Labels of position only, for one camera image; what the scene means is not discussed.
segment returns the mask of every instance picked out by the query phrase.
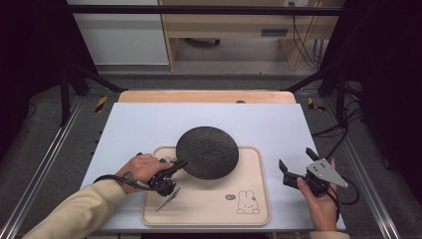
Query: person's hand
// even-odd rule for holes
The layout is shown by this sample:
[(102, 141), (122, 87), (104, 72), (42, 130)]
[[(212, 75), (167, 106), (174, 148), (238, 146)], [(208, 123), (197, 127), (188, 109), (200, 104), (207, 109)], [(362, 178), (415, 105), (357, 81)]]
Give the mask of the person's hand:
[[(147, 182), (155, 173), (160, 170), (171, 167), (171, 162), (159, 162), (158, 158), (151, 154), (141, 154), (133, 157), (125, 166), (123, 166), (115, 175), (124, 177), (130, 181)], [(129, 194), (137, 192), (140, 189), (122, 184), (121, 188)]]
[[(335, 168), (334, 159), (331, 160), (331, 166)], [(335, 184), (332, 183), (330, 186), (333, 190), (336, 190)], [(310, 187), (300, 177), (298, 178), (298, 187), (308, 203), (314, 230), (336, 231), (336, 205), (332, 199), (326, 194), (315, 197), (311, 192)], [(328, 188), (328, 192), (331, 193), (331, 195), (335, 195), (331, 188)]]

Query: white tabletop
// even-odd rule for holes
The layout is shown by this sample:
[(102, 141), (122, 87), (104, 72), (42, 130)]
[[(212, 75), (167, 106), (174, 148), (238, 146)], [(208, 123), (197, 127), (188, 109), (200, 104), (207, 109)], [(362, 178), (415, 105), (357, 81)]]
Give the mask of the white tabletop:
[[(298, 190), (283, 185), (283, 174), (279, 170), (279, 159), (282, 159), (290, 172), (304, 174), (306, 165), (312, 163), (305, 153), (306, 148), (317, 152), (299, 104), (116, 103), (82, 187), (101, 175), (116, 173), (137, 153), (153, 153), (161, 146), (176, 145), (185, 132), (204, 125), (218, 127), (229, 133), (238, 146), (251, 146), (261, 153), (271, 208), (269, 222), (261, 226), (148, 226), (141, 220), (144, 193), (139, 192), (130, 194), (101, 230), (252, 232), (313, 229), (305, 199)], [(341, 217), (337, 228), (345, 229)]]

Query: rabbit illustration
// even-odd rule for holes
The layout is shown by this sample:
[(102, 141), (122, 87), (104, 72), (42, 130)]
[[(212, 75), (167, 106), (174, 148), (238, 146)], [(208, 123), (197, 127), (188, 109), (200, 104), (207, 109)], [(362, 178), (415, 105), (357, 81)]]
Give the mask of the rabbit illustration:
[(258, 207), (257, 199), (254, 192), (251, 190), (242, 190), (239, 192), (238, 214), (258, 214), (260, 209)]

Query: wooden tray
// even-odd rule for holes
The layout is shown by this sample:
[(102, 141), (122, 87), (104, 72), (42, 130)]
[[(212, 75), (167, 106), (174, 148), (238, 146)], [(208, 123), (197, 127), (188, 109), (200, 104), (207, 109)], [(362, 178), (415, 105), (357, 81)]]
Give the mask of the wooden tray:
[[(175, 157), (175, 147), (160, 147), (154, 156)], [(146, 225), (264, 225), (270, 219), (264, 178), (260, 153), (239, 147), (236, 168), (223, 178), (203, 180), (183, 169), (176, 172), (172, 179), (182, 188), (158, 212), (166, 198), (145, 192), (141, 217)]]

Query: gray floor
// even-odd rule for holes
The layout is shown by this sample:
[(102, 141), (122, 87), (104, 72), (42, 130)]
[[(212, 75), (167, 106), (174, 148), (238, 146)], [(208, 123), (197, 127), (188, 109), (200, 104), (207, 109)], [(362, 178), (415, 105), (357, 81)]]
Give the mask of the gray floor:
[[(183, 50), (178, 53), (176, 69), (172, 73), (155, 69), (144, 71), (142, 74), (132, 72), (122, 75), (104, 72), (104, 77), (121, 87), (130, 89), (278, 90), (291, 86), (314, 71), (307, 67), (302, 67), (293, 73), (288, 71), (284, 57), (273, 54), (281, 50), (280, 45), (274, 41), (261, 43), (226, 40), (222, 41), (219, 47), (194, 44), (196, 45), (182, 42), (180, 47)], [(267, 50), (268, 52), (251, 50), (256, 49), (257, 46), (260, 46), (260, 49), (270, 50)], [(240, 51), (243, 51), (245, 56), (234, 56)], [(210, 52), (211, 56), (205, 56), (203, 52)], [(224, 59), (224, 64), (221, 63), (222, 60), (218, 60), (220, 58)], [(118, 98), (118, 94), (104, 89), (91, 80), (89, 83), (92, 89), (87, 97), (72, 96), (73, 102), (82, 102), (80, 111), (66, 140), (60, 145), (60, 150), (55, 156), (44, 184), (29, 208), (25, 220), (22, 221), (18, 235), (30, 230), (81, 185), (92, 153), (96, 150), (96, 140), (100, 139), (112, 103)], [(303, 106), (311, 132), (334, 125), (329, 111), (320, 112), (308, 108), (309, 97), (314, 99), (317, 106), (325, 106), (329, 109), (333, 104), (333, 98), (319, 98), (316, 87), (317, 83), (314, 83), (296, 93), (297, 101)], [(107, 96), (107, 102), (100, 113), (95, 113), (101, 96)], [(31, 181), (32, 175), (36, 172), (59, 130), (61, 120), (59, 88), (52, 88), (33, 97), (30, 111), (34, 111), (35, 107), (34, 115), (24, 121), (14, 143), (0, 162), (0, 192), (2, 195), (7, 195), (0, 201), (0, 223), (2, 224), (18, 205), (26, 185)], [(351, 111), (357, 108), (356, 104), (350, 106)], [(413, 197), (401, 174), (385, 169), (382, 155), (367, 125), (359, 119), (351, 122), (347, 139), (356, 152), (355, 157), (368, 173), (400, 237), (422, 238), (421, 205)], [(338, 140), (339, 136), (316, 137), (315, 143), (319, 155), (326, 155)], [(383, 230), (380, 229), (377, 221), (376, 210), (370, 203), (370, 195), (368, 197), (363, 193), (364, 185), (359, 181), (359, 176), (352, 165), (355, 158), (352, 158), (349, 152), (350, 147), (345, 142), (333, 155), (337, 170), (357, 183), (361, 192), (356, 204), (344, 206), (342, 210), (347, 227), (346, 232), (352, 238), (394, 238), (383, 235)], [(339, 194), (344, 201), (354, 196), (352, 190), (341, 190)], [(281, 234), (280, 238), (296, 238), (294, 233)], [(303, 232), (302, 236), (305, 238), (307, 232)], [(117, 238), (117, 235), (114, 234), (110, 238)]]

